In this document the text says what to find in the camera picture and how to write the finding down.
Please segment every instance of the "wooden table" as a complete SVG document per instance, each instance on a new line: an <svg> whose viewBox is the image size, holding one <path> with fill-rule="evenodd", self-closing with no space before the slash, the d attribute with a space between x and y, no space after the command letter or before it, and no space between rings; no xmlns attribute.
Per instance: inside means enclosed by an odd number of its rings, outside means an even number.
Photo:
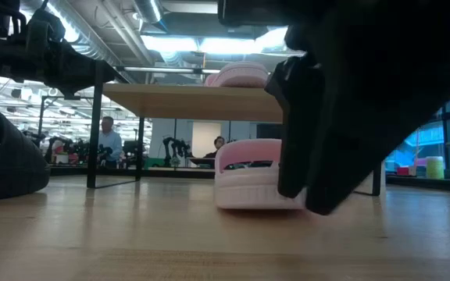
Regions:
<svg viewBox="0 0 450 281"><path fill-rule="evenodd" d="M448 192L354 194L321 217L220 211L212 180L85 184L0 200L0 281L450 280Z"/></svg>
<svg viewBox="0 0 450 281"><path fill-rule="evenodd" d="M282 109L263 89L105 84L104 95L149 118L282 123Z"/></svg>

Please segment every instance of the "pink object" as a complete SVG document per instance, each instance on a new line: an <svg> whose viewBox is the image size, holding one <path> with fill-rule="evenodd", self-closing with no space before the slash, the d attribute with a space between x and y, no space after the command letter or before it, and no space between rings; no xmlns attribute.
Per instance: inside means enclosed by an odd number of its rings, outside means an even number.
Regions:
<svg viewBox="0 0 450 281"><path fill-rule="evenodd" d="M220 70L220 73L208 76L208 87L258 87L264 88L269 78L265 66L256 62L232 62Z"/></svg>
<svg viewBox="0 0 450 281"><path fill-rule="evenodd" d="M426 158L418 158L418 160L416 161L416 165L426 167L427 159Z"/></svg>
<svg viewBox="0 0 450 281"><path fill-rule="evenodd" d="M224 145L215 159L215 205L239 209L302 209L305 189L295 198L277 191L281 140L238 140ZM225 170L240 162L272 161L270 167Z"/></svg>
<svg viewBox="0 0 450 281"><path fill-rule="evenodd" d="M204 86L211 87L211 84L215 81L215 79L218 77L218 73L211 74L206 78L206 81L204 82Z"/></svg>

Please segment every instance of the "yellow container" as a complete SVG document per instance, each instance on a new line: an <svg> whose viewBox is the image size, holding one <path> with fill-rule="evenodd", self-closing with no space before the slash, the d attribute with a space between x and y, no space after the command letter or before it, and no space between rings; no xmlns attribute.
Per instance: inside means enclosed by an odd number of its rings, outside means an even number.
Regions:
<svg viewBox="0 0 450 281"><path fill-rule="evenodd" d="M441 156L427 157L427 178L444 179L444 158Z"/></svg>

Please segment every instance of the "man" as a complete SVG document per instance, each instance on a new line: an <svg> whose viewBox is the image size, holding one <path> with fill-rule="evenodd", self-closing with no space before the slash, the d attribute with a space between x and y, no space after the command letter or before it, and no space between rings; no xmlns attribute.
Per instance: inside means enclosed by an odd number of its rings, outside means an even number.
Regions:
<svg viewBox="0 0 450 281"><path fill-rule="evenodd" d="M114 119L110 116L104 117L102 119L102 132L98 137L98 147L102 146L105 149L105 152L101 153L98 159L105 159L105 167L110 169L117 168L117 161L123 150L121 136L113 131L113 126Z"/></svg>
<svg viewBox="0 0 450 281"><path fill-rule="evenodd" d="M215 143L216 151L208 153L207 155L204 156L204 158L215 158L218 150L225 144L225 139L223 137L217 137L215 139L214 143Z"/></svg>

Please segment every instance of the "black cushion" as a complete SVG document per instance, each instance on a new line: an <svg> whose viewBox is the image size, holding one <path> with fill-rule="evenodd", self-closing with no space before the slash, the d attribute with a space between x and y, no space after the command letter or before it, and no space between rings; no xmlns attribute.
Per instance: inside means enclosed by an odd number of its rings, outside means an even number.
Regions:
<svg viewBox="0 0 450 281"><path fill-rule="evenodd" d="M0 199L40 190L49 177L39 148L0 113Z"/></svg>

